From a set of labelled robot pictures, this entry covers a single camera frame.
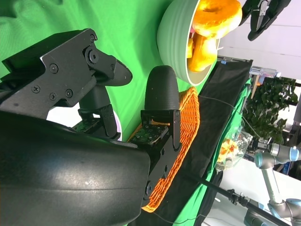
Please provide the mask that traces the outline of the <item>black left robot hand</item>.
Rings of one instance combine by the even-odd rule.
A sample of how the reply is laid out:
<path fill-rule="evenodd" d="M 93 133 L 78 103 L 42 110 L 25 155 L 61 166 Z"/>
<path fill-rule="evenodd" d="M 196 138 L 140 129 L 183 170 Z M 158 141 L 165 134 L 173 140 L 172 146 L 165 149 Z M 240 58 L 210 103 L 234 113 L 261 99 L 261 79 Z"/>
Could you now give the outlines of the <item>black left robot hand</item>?
<path fill-rule="evenodd" d="M 248 40 L 254 41 L 267 30 L 291 0 L 247 0 L 242 7 L 241 26 L 250 17 Z"/>

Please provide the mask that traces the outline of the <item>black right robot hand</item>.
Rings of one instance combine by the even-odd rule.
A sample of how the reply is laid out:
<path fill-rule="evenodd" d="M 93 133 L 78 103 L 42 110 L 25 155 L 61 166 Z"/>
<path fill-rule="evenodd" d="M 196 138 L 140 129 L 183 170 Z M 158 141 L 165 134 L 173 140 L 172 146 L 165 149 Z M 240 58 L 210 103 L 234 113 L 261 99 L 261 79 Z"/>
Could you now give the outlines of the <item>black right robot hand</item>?
<path fill-rule="evenodd" d="M 0 84 L 0 223 L 123 226 L 151 201 L 181 150 L 172 67 L 154 67 L 141 128 L 120 133 L 107 92 L 130 70 L 92 29 L 56 33 L 5 59 Z"/>

